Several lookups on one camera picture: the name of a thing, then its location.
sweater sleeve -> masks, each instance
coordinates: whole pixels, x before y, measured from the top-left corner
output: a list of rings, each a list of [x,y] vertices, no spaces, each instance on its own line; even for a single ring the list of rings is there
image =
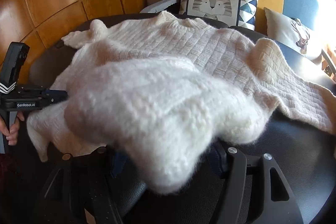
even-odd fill
[[[297,76],[274,41],[259,39],[247,64],[284,115],[335,133],[336,97],[328,89]]]

deer print pillow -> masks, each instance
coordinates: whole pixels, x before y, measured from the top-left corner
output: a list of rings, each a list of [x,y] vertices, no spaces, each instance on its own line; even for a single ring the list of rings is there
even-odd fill
[[[181,0],[179,14],[206,17],[254,30],[258,0]]]
[[[267,36],[292,48],[315,64],[321,64],[322,41],[317,34],[303,25],[298,18],[264,8],[267,19]]]

white knit sweater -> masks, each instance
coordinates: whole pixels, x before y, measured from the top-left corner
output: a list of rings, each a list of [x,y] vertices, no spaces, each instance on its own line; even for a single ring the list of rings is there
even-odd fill
[[[272,112],[335,132],[336,99],[287,65],[269,39],[254,45],[232,29],[168,12],[90,30],[53,89],[69,100],[32,113],[28,134],[41,160],[49,142],[74,156],[106,143],[124,150],[159,193],[178,190],[214,137],[256,140]]]

finger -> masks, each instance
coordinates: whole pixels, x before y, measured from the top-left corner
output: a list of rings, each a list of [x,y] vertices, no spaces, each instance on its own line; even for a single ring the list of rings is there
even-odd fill
[[[17,136],[18,136],[18,132],[14,132],[13,134],[10,134],[9,136],[6,136],[6,139],[8,141],[17,141]]]
[[[15,141],[9,141],[8,142],[8,145],[10,145],[10,146],[16,145],[16,144],[17,144],[17,140],[15,140]]]
[[[20,122],[19,119],[16,118],[15,122],[9,128],[9,134],[13,134],[14,132],[19,131],[19,129],[20,129]]]
[[[19,111],[17,113],[17,117],[21,120],[21,121],[24,121],[25,120],[25,116],[23,115],[22,111]]]
[[[6,127],[5,121],[1,117],[0,117],[0,131],[5,136],[9,135],[9,131],[8,128]]]

geometric pattern pillow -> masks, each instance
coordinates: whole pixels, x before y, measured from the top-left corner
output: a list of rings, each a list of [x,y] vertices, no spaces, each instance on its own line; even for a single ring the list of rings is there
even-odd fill
[[[254,30],[258,0],[181,0],[179,14],[206,17]]]

